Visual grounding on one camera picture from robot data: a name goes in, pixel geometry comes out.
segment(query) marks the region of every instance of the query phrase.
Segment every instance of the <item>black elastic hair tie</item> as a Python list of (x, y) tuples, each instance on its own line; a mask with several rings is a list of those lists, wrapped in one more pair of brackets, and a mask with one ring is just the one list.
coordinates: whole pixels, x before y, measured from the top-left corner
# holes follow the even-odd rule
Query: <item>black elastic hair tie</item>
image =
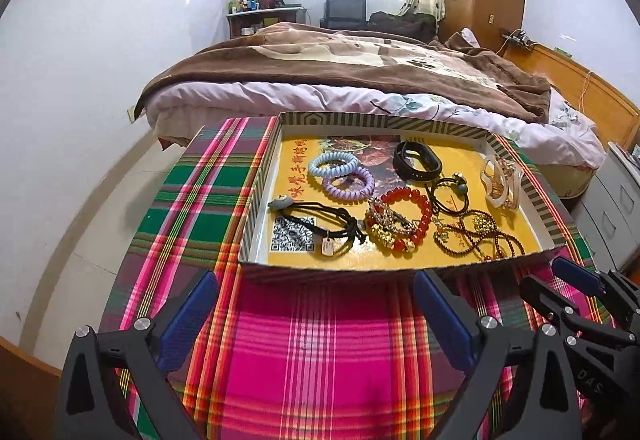
[[(440, 200), (436, 198), (436, 189), (445, 184), (451, 184), (454, 191), (463, 196), (464, 205), (462, 209), (458, 211), (449, 209), (446, 205), (444, 205)], [(431, 189), (429, 190), (429, 198), (431, 200), (433, 214), (435, 215), (438, 213), (444, 213), (446, 215), (458, 216), (469, 209), (469, 195), (467, 194), (466, 180), (462, 175), (460, 175), (460, 173), (454, 174), (452, 178), (439, 178), (437, 181), (433, 182), (431, 184)]]
[[(408, 162), (406, 155), (408, 151), (414, 151), (418, 154), (420, 163), (426, 171), (415, 169)], [(428, 182), (438, 178), (438, 175), (442, 172), (442, 162), (426, 144), (416, 143), (415, 141), (402, 141), (394, 151), (394, 169), (404, 181)]]
[[(340, 231), (327, 231), (326, 229), (322, 229), (322, 227), (305, 222), (303, 219), (285, 212), (294, 209), (305, 209), (307, 211), (332, 214), (344, 222), (344, 228)], [(358, 219), (351, 216), (344, 207), (329, 207), (320, 202), (293, 202), (289, 203), (286, 207), (277, 208), (277, 211), (285, 220), (306, 227), (313, 234), (324, 238), (347, 238), (348, 241), (353, 242), (357, 237), (360, 243), (364, 243), (367, 239), (366, 234), (358, 227)]]

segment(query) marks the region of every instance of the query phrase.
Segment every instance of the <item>brown blanket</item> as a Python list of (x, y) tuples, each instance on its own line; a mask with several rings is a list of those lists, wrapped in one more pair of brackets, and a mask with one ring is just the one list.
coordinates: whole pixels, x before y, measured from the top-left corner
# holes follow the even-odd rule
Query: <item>brown blanket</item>
[(454, 34), (429, 45), (379, 32), (336, 32), (280, 23), (175, 64), (146, 85), (136, 105), (184, 81), (322, 84), (385, 93), (433, 93), (528, 123), (548, 122), (550, 85)]

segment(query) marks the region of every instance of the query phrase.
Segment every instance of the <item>black office chair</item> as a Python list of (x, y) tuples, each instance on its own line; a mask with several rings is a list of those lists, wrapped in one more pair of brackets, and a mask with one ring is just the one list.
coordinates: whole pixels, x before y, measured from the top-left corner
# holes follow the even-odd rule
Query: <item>black office chair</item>
[(320, 27), (336, 30), (366, 30), (367, 0), (326, 0)]

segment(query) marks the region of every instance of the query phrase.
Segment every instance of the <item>brown bead necklace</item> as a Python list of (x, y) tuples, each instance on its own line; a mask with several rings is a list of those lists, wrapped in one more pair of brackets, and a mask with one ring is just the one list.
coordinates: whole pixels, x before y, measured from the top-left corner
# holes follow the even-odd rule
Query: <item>brown bead necklace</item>
[[(469, 216), (475, 216), (475, 219), (474, 219), (474, 225), (476, 227), (475, 231), (472, 231), (471, 229), (467, 229), (465, 226), (465, 218)], [(500, 246), (498, 245), (498, 241), (500, 239), (507, 242), (509, 249), (511, 251), (511, 257), (515, 257), (516, 255), (516, 251), (513, 247), (514, 243), (518, 246), (520, 250), (520, 254), (521, 255), (525, 254), (524, 247), (522, 246), (522, 243), (520, 243), (520, 240), (517, 239), (515, 236), (509, 235), (501, 231), (498, 228), (498, 224), (495, 222), (494, 218), (485, 211), (480, 211), (478, 209), (469, 209), (468, 211), (462, 213), (459, 216), (459, 223), (460, 223), (460, 226), (449, 225), (449, 224), (441, 225), (433, 234), (433, 240), (438, 244), (438, 246), (443, 251), (450, 254), (451, 256), (465, 256), (465, 255), (468, 255), (473, 250), (476, 250), (479, 253), (481, 253), (479, 248), (480, 243), (483, 242), (484, 240), (493, 240), (495, 244), (496, 257), (503, 258), (504, 254), (502, 253), (502, 251), (500, 250)], [(469, 247), (466, 248), (464, 251), (454, 251), (453, 249), (450, 249), (448, 246), (445, 245), (445, 242), (444, 242), (444, 233), (446, 231), (453, 231), (468, 238), (470, 242)], [(487, 260), (494, 260), (496, 258), (492, 258), (490, 256), (484, 256), (482, 259), (484, 261), (487, 261)]]

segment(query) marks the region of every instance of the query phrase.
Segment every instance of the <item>metal tag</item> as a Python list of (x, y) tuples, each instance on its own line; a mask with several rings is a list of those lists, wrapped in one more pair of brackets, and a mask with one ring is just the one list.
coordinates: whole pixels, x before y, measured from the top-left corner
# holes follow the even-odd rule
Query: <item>metal tag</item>
[(334, 239), (333, 238), (322, 239), (322, 255), (323, 256), (334, 255)]

